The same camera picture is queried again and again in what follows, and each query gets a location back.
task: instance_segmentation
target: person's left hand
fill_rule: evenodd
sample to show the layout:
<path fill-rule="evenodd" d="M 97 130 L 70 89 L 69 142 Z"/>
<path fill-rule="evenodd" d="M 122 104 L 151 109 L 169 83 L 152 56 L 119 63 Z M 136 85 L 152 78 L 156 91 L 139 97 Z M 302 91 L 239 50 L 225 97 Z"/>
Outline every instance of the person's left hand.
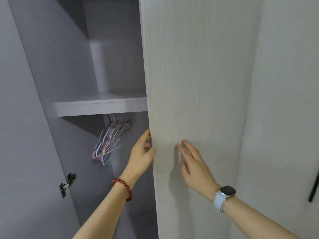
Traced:
<path fill-rule="evenodd" d="M 156 149 L 151 147 L 151 144 L 147 142 L 149 140 L 150 130 L 148 129 L 133 146 L 129 162 L 120 176 L 120 179 L 124 180 L 130 188 L 134 186 L 136 181 L 149 167 L 156 153 Z"/>

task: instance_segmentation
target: red beaded bracelet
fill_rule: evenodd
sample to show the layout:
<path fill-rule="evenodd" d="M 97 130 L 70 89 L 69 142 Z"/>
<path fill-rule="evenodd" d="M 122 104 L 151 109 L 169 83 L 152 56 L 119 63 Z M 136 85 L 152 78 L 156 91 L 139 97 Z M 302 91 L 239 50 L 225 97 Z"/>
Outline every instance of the red beaded bracelet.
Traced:
<path fill-rule="evenodd" d="M 112 182 L 112 186 L 115 185 L 116 182 L 120 182 L 121 184 L 123 184 L 125 186 L 125 188 L 127 189 L 127 192 L 129 193 L 130 197 L 126 199 L 126 201 L 131 201 L 133 199 L 133 196 L 132 196 L 132 192 L 131 192 L 131 189 L 130 187 L 128 186 L 127 183 L 125 183 L 123 180 L 121 179 L 114 179 L 113 182 Z"/>

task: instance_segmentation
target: smartwatch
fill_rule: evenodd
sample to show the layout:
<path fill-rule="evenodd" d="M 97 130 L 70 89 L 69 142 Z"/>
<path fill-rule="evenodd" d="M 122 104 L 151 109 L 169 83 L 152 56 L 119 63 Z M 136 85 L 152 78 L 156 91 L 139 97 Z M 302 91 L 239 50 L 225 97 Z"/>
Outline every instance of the smartwatch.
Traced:
<path fill-rule="evenodd" d="M 216 196 L 214 199 L 214 206 L 223 212 L 223 205 L 225 201 L 233 196 L 235 196 L 236 190 L 231 186 L 224 186 L 220 188 L 218 192 L 216 192 Z"/>

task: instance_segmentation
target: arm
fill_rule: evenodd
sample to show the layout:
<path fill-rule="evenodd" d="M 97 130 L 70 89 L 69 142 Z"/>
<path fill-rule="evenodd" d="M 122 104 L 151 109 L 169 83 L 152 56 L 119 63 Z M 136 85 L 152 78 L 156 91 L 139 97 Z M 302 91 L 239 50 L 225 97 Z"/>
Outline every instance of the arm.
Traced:
<path fill-rule="evenodd" d="M 190 153 L 182 145 L 178 149 L 183 154 L 187 164 L 183 161 L 181 173 L 186 184 L 200 193 L 212 203 L 215 193 L 221 188 L 214 179 L 200 152 L 188 141 L 183 140 Z M 257 210 L 245 204 L 236 197 L 229 198 L 223 212 L 237 225 L 248 239 L 296 239 L 296 235 L 264 216 Z"/>
<path fill-rule="evenodd" d="M 120 176 L 131 189 L 149 167 L 156 153 L 156 149 L 146 142 L 149 139 L 150 131 L 146 130 L 132 148 L 129 162 Z M 127 197 L 126 188 L 121 183 L 115 183 L 73 239 L 111 239 Z"/>

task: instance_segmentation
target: shelf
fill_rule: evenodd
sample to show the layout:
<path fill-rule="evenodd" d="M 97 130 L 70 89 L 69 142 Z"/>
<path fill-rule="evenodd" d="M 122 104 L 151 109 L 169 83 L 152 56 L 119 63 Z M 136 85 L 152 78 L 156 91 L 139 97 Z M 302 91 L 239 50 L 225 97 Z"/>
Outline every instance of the shelf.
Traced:
<path fill-rule="evenodd" d="M 54 105 L 59 117 L 147 111 L 143 92 L 103 92 Z"/>

